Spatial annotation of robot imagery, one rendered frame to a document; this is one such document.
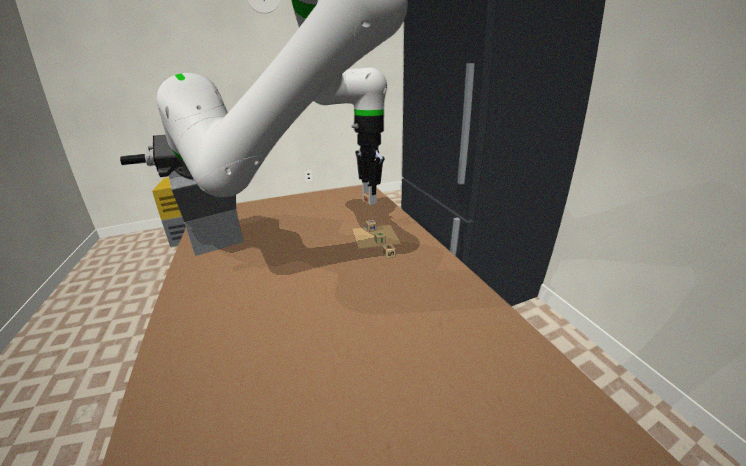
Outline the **beige flat mat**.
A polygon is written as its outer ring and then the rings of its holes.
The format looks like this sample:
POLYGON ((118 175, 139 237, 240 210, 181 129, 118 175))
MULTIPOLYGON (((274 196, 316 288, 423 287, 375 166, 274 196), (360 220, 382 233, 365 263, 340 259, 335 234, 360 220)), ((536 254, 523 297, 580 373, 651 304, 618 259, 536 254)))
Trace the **beige flat mat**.
POLYGON ((377 229, 376 231, 372 231, 372 232, 368 232, 366 227, 352 229, 358 249, 383 247, 385 245, 390 245, 390 244, 392 245, 401 244, 397 235, 392 229, 391 225, 376 226, 376 229, 377 229), (377 233, 377 232, 384 232, 384 234, 386 235, 385 244, 377 245, 377 243, 375 242, 375 235, 374 235, 374 233, 377 233))

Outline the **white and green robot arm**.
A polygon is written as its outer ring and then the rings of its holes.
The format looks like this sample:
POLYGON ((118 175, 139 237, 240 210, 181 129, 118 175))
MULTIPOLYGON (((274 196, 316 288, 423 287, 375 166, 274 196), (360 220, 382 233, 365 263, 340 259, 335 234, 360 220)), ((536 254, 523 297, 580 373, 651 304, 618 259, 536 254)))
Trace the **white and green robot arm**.
POLYGON ((157 92, 166 135, 153 135, 145 154, 121 156, 121 165, 156 165, 160 177, 175 171, 212 196, 230 197, 313 101, 353 104, 351 128, 382 133, 385 76, 349 68, 398 31, 408 0, 291 1, 299 29, 229 112, 208 78, 174 75, 157 92))

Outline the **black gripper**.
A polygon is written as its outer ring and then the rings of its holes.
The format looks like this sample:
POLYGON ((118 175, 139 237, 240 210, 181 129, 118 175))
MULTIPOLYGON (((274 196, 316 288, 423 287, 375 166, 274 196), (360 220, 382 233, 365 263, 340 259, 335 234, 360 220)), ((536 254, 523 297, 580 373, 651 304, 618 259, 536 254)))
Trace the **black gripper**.
POLYGON ((384 156, 381 157, 379 155, 378 150, 379 145, 381 145, 381 134, 357 134, 357 144, 360 146, 360 150, 355 151, 355 153, 357 157, 359 179, 363 182, 363 201, 364 194, 369 193, 369 205, 376 204, 377 185, 381 184, 382 166, 385 159, 384 156), (361 145, 363 145, 363 147, 361 147, 361 145))

